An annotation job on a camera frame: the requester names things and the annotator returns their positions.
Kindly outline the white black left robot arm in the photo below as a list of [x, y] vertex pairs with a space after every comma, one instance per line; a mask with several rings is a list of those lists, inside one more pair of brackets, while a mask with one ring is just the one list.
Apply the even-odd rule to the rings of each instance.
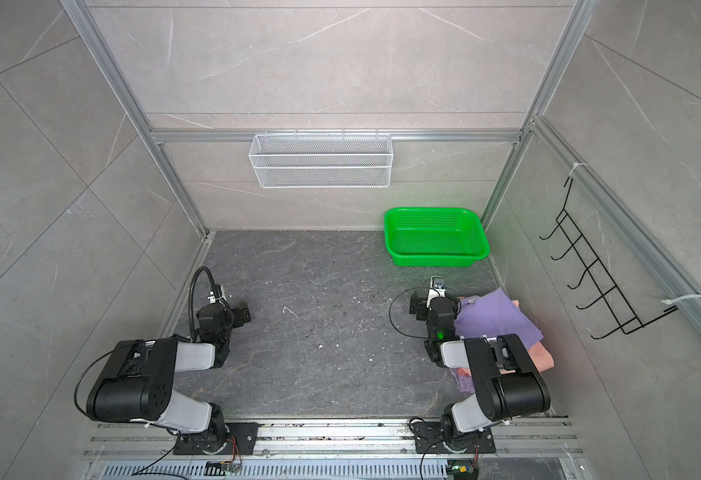
[[102, 423], [136, 423], [176, 437], [176, 456], [250, 455], [258, 424], [228, 423], [222, 407], [194, 400], [174, 389], [182, 372], [220, 369], [230, 354], [232, 330], [250, 322], [248, 304], [220, 301], [196, 314], [192, 340], [178, 335], [126, 340], [104, 356], [106, 364], [80, 410]]

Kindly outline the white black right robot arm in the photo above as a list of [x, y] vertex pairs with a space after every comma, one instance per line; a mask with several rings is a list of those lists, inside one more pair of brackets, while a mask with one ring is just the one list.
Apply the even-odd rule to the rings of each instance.
[[453, 374], [465, 396], [437, 422], [409, 420], [418, 452], [493, 453], [493, 426], [549, 410], [542, 373], [555, 362], [542, 331], [504, 290], [460, 297], [433, 287], [413, 293], [409, 311], [426, 325], [428, 358]]

